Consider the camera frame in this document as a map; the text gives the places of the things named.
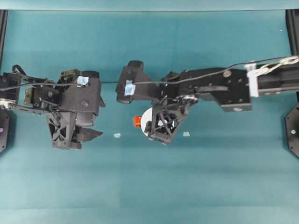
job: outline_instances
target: black cable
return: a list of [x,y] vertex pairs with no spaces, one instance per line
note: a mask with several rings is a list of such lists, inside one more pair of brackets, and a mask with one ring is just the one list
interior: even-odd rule
[[246,64],[253,64],[253,63],[263,63],[263,62],[274,61],[274,60],[279,60],[279,59],[284,59],[284,58],[287,58],[287,57],[274,57],[274,58],[265,59],[265,60],[259,60],[259,61],[237,63],[237,64],[233,64],[233,65],[231,65],[231,66],[229,66],[226,69],[223,69],[221,71],[208,73],[208,74],[205,74],[205,75],[202,75],[202,76],[199,76],[199,77],[187,78],[187,79],[179,80],[179,81],[176,81],[176,82],[168,82],[168,81],[143,81],[143,82],[136,82],[136,83],[133,83],[133,84],[134,85],[136,85],[136,84],[168,84],[168,85],[177,85],[177,84],[180,84],[180,83],[184,83],[184,82],[189,82],[189,81],[193,81],[193,80],[198,80],[198,79],[201,79],[201,78],[205,78],[205,77],[208,77],[208,76],[218,75],[218,74],[221,74],[221,73],[223,73],[223,72],[225,72],[227,70],[230,70],[230,69],[232,69],[233,67],[236,67],[236,66],[241,66],[241,65],[246,65]]
[[7,91],[7,90],[13,90],[13,89],[19,89],[24,86],[28,85],[51,85],[51,86],[70,86],[70,85],[77,85],[80,87],[85,87],[85,85],[77,84],[77,83],[64,83],[64,84],[55,84],[55,83],[24,83],[21,85],[15,85],[15,86],[9,86],[9,87],[4,87],[0,88],[0,91]]

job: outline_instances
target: cable clip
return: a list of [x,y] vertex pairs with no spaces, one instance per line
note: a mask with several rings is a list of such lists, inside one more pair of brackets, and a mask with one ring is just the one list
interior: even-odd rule
[[132,80],[126,81],[125,96],[132,96],[134,94],[136,85],[134,85],[132,82]]
[[244,67],[247,71],[247,77],[249,80],[250,96],[259,97],[257,77],[260,75],[267,74],[269,72],[269,68],[265,67],[265,68],[256,69],[256,63],[246,64]]

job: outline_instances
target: teal table surface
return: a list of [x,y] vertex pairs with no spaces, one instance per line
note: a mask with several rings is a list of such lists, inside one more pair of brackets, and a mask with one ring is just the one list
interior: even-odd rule
[[[289,55],[284,10],[10,11],[1,72],[17,63],[36,77],[58,80],[77,68],[117,81],[138,59],[160,79]],[[253,99],[251,112],[200,101],[163,146],[132,127],[150,102],[119,104],[114,89],[102,87],[107,106],[95,128],[104,134],[82,150],[52,148],[44,116],[11,113],[0,155],[1,224],[298,223],[299,160],[286,148],[283,123],[294,93]]]

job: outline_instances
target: orange object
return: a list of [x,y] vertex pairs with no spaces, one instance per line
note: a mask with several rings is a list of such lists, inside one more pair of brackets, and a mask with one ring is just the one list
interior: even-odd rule
[[133,117],[133,125],[134,127],[141,127],[141,116]]

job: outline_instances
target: screw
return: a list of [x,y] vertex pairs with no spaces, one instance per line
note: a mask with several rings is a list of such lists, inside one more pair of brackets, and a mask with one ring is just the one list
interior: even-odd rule
[[88,106],[88,102],[87,101],[82,101],[82,105],[83,106]]
[[52,91],[49,91],[48,92],[48,97],[52,97],[53,96],[53,92]]
[[242,111],[243,109],[240,108],[240,107],[235,107],[233,110],[236,111],[236,112],[240,112],[240,111]]
[[227,78],[227,77],[230,77],[231,74],[232,74],[231,70],[227,70],[227,71],[225,71],[225,72],[223,73],[223,76],[224,76],[225,78]]

